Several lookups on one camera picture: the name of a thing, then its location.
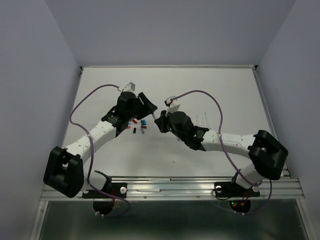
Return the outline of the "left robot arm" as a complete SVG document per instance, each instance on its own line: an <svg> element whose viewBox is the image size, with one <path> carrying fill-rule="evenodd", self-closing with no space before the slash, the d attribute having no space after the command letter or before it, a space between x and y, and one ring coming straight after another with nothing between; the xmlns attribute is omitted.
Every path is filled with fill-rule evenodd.
<svg viewBox="0 0 320 240"><path fill-rule="evenodd" d="M115 139L133 119L141 120L153 114L158 107L144 93L122 92L98 124L76 142L61 148L54 147L48 157L43 182L68 198L78 194L89 175L84 164L107 142Z"/></svg>

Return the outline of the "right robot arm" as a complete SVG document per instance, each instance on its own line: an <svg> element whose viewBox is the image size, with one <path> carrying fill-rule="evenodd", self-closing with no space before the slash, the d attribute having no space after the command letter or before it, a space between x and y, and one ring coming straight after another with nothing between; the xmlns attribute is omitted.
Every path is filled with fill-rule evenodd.
<svg viewBox="0 0 320 240"><path fill-rule="evenodd" d="M251 135L219 133L194 125L191 118L182 111L168 113L163 110L154 122L161 133L172 133L192 150L218 151L223 152L227 158L234 154L250 159L247 167L235 167L236 173L230 182L231 192L235 195L242 195L264 179L279 180L289 154L265 130Z"/></svg>

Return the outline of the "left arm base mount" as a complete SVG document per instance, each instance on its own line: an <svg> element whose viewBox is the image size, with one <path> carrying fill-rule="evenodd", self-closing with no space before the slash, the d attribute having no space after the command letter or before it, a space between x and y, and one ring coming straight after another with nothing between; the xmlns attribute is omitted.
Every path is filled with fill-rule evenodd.
<svg viewBox="0 0 320 240"><path fill-rule="evenodd" d="M85 199L89 198L87 195L97 198L97 199L107 199L110 201L94 201L92 204L92 209L96 216L99 216L103 219L106 218L116 218L126 214L130 208L131 204L127 200L128 184L126 182L113 183L112 177L106 175L105 173L95 170L97 174L100 174L105 178L104 185L101 189L92 186L90 183L89 186L92 190L89 190L88 193L83 193ZM118 213L112 213L116 209L116 200L119 200L126 204L126 208Z"/></svg>

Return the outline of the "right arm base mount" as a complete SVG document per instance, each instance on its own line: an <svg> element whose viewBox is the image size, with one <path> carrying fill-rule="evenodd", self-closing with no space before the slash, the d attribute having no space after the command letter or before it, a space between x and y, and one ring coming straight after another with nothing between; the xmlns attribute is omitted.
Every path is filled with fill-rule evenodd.
<svg viewBox="0 0 320 240"><path fill-rule="evenodd" d="M211 194L218 200L226 201L232 198L240 198L240 200L230 200L229 205L231 210L240 214L248 214L251 209L251 197L259 197L260 191L258 189L254 190L253 186L248 189L236 183L236 178L238 177L236 173L231 181L219 181L214 183L213 190Z"/></svg>

